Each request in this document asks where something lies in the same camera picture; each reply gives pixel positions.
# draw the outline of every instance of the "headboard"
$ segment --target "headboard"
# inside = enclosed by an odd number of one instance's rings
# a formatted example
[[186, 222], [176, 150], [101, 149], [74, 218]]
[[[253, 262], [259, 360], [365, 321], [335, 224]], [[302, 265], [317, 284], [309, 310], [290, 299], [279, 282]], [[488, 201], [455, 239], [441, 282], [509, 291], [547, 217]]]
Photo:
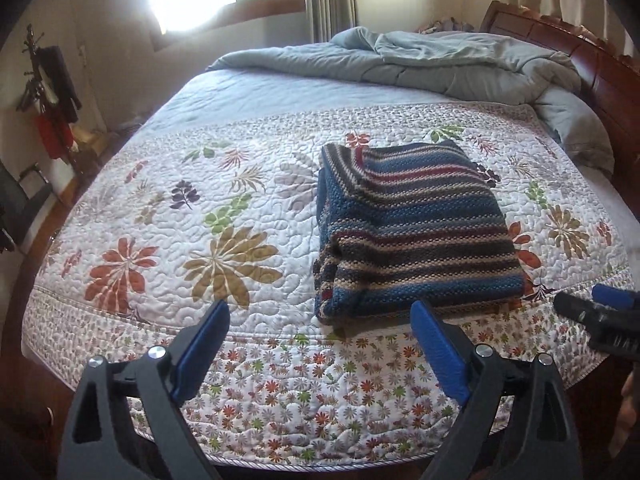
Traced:
[[511, 36], [571, 57], [582, 78], [580, 97], [597, 113], [609, 133], [616, 165], [612, 184], [640, 218], [640, 72], [628, 56], [584, 27], [525, 7], [494, 0], [481, 32]]

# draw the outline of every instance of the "blue gripper pad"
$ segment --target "blue gripper pad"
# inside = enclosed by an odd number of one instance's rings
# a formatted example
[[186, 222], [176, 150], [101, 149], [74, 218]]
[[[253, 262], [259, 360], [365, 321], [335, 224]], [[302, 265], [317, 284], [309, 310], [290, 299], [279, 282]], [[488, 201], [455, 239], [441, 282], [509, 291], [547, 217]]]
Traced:
[[175, 382], [171, 398], [177, 406], [197, 395], [204, 376], [229, 330], [231, 314], [228, 305], [224, 301], [218, 301], [209, 308], [212, 311], [207, 311], [197, 326], [182, 329], [197, 329], [197, 332], [175, 365]]
[[638, 293], [632, 290], [622, 290], [598, 283], [591, 289], [591, 297], [596, 303], [610, 306], [616, 310], [631, 310], [636, 302]]
[[471, 395], [466, 384], [466, 363], [443, 332], [441, 322], [421, 301], [411, 306], [410, 319], [414, 336], [442, 390], [447, 397], [464, 406]]

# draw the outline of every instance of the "bed frame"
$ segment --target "bed frame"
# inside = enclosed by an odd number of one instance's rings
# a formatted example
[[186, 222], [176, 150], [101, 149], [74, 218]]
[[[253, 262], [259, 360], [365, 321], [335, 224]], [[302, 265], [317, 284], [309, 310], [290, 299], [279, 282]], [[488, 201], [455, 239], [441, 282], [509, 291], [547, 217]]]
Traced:
[[616, 159], [612, 184], [640, 219], [640, 70], [629, 56], [586, 28], [494, 0], [480, 32], [511, 36], [571, 57], [582, 78], [580, 97], [609, 133]]

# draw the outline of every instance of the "bed sheet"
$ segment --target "bed sheet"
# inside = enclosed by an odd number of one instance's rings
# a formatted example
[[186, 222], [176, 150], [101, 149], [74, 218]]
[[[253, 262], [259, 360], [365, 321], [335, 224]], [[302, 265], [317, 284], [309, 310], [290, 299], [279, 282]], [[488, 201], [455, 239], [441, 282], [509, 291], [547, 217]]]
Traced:
[[[456, 322], [504, 355], [551, 352], [567, 385], [601, 361], [584, 330], [554, 316], [550, 300], [554, 290], [586, 296], [596, 282], [630, 286], [622, 234], [530, 107], [406, 104], [442, 98], [220, 74], [196, 78], [145, 125], [47, 254], [23, 341], [63, 381], [73, 387], [91, 354], [131, 359], [167, 343], [198, 319], [212, 290], [229, 292], [229, 336], [183, 409], [210, 459], [340, 470], [432, 453], [456, 407], [408, 326], [349, 333], [313, 317], [311, 181], [330, 141], [454, 138], [495, 186], [529, 280], [523, 306]], [[224, 267], [221, 281], [216, 266]], [[139, 402], [132, 412], [148, 436]], [[507, 416], [505, 402], [496, 430]]]

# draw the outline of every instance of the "wooden window sill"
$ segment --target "wooden window sill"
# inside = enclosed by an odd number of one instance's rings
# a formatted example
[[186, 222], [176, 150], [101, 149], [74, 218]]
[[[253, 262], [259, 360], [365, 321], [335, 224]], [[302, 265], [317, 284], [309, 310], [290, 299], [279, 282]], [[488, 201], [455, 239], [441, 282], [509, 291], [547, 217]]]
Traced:
[[257, 18], [289, 14], [292, 12], [304, 12], [305, 0], [240, 0], [236, 3], [221, 7], [216, 15], [208, 22], [190, 30], [169, 30], [163, 34], [155, 17], [151, 17], [151, 43], [154, 51], [190, 38], [212, 28], [226, 27], [235, 23], [248, 22]]

